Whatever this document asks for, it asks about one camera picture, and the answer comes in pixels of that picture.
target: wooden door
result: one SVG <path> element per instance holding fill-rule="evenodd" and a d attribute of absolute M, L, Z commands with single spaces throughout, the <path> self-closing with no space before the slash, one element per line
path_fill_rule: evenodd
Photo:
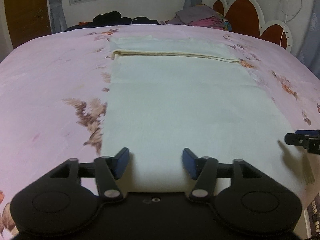
<path fill-rule="evenodd" d="M 4 7 L 14 48 L 51 34 L 47 0 L 4 0 Z"/>

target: pile of clothes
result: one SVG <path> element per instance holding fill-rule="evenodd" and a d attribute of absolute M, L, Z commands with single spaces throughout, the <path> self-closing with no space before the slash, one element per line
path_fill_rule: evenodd
<path fill-rule="evenodd" d="M 201 26 L 213 29 L 231 31 L 231 24 L 217 11 L 207 5 L 197 5 L 176 12 L 175 17 L 166 21 L 167 24 Z"/>
<path fill-rule="evenodd" d="M 150 20 L 147 17 L 136 17 L 134 19 L 128 17 L 121 17 L 121 13 L 117 11 L 112 11 L 105 14 L 99 14 L 93 18 L 92 22 L 71 26 L 65 31 L 71 31 L 74 29 L 81 28 L 95 28 L 103 26 L 114 26 L 114 25 L 128 25 L 128 24 L 159 24 L 157 20 Z"/>

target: brown wooden panel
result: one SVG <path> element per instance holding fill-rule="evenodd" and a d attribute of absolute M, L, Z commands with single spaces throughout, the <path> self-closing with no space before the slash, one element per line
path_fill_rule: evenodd
<path fill-rule="evenodd" d="M 220 0 L 217 0 L 213 6 L 212 9 L 221 13 L 222 15 L 224 15 L 224 8 L 223 8 L 223 3 Z"/>
<path fill-rule="evenodd" d="M 260 36 L 258 14 L 249 0 L 236 0 L 229 8 L 226 19 L 232 32 L 258 38 Z"/>
<path fill-rule="evenodd" d="M 271 25 L 263 32 L 263 34 L 261 34 L 260 39 L 265 41 L 270 41 L 280 45 L 280 37 L 281 37 L 282 31 L 283 31 L 283 28 L 280 25 L 278 24 Z M 284 33 L 282 36 L 281 47 L 286 49 L 287 45 L 288 45 L 287 37 Z"/>
<path fill-rule="evenodd" d="M 14 48 L 51 34 L 47 0 L 4 0 L 4 7 Z"/>

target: orange and white headboard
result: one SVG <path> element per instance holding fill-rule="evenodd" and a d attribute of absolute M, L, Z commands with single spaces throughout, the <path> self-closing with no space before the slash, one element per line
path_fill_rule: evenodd
<path fill-rule="evenodd" d="M 230 22 L 232 32 L 240 33 L 280 45 L 288 52 L 292 48 L 292 35 L 284 22 L 273 20 L 265 23 L 263 12 L 256 0 L 215 0 L 214 10 L 221 13 Z"/>

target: bed sheet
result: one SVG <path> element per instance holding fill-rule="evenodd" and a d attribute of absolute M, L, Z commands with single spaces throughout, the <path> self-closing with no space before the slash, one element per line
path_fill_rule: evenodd
<path fill-rule="evenodd" d="M 91 162 L 100 156 L 112 83 L 110 38 L 146 35 L 224 43 L 294 130 L 319 129 L 320 80 L 267 41 L 183 25 L 78 29 L 29 41 L 0 64 L 0 210 L 5 237 L 16 233 L 8 207 L 18 191 L 68 158 Z M 306 207 L 320 190 L 319 157 L 303 152 L 297 158 L 284 147 L 283 161 L 292 176 L 305 183 L 298 195 Z M 305 169 L 297 170 L 297 163 Z"/>

